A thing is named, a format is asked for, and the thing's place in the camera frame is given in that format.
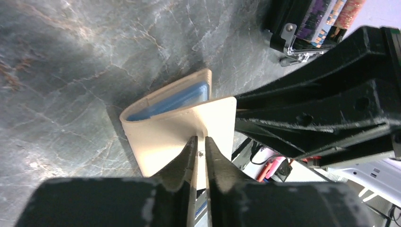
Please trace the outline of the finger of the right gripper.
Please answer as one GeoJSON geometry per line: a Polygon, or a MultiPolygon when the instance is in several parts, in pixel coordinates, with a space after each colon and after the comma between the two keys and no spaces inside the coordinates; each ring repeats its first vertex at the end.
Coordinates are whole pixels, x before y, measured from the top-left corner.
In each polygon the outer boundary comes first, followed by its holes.
{"type": "Polygon", "coordinates": [[[401,31],[362,26],[321,57],[262,87],[236,95],[238,108],[323,99],[371,79],[401,88],[401,31]]]}
{"type": "Polygon", "coordinates": [[[295,159],[387,152],[400,128],[398,89],[379,79],[322,100],[239,111],[235,123],[237,131],[295,159]]]}

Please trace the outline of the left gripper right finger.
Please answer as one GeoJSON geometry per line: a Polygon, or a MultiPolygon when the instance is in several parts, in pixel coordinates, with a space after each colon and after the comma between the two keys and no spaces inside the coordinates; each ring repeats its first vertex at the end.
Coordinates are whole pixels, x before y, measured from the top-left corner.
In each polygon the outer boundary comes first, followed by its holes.
{"type": "Polygon", "coordinates": [[[205,139],[211,227],[372,227],[367,207],[344,183],[260,183],[205,139]]]}

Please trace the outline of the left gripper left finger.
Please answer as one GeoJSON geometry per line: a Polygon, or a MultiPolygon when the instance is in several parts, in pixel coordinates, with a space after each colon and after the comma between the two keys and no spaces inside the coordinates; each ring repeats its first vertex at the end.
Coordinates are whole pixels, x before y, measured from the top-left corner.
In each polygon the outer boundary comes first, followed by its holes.
{"type": "Polygon", "coordinates": [[[18,227],[192,227],[198,138],[149,178],[52,178],[34,191],[18,227]]]}

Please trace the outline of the tan leather card holder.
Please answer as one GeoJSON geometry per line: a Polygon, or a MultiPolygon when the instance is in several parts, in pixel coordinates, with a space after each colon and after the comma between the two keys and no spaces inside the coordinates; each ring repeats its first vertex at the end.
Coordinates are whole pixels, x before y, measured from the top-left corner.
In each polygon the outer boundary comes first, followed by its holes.
{"type": "Polygon", "coordinates": [[[237,100],[214,98],[212,72],[202,69],[139,99],[120,114],[120,121],[144,177],[153,176],[178,156],[188,140],[198,138],[197,189],[206,180],[205,138],[231,158],[237,100]]]}

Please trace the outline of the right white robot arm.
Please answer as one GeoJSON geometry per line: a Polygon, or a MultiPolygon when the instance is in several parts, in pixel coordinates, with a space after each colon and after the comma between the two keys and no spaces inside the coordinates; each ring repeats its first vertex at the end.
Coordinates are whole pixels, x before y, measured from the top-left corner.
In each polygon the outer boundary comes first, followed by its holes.
{"type": "Polygon", "coordinates": [[[236,100],[236,131],[400,206],[399,29],[362,26],[322,57],[236,100]]]}

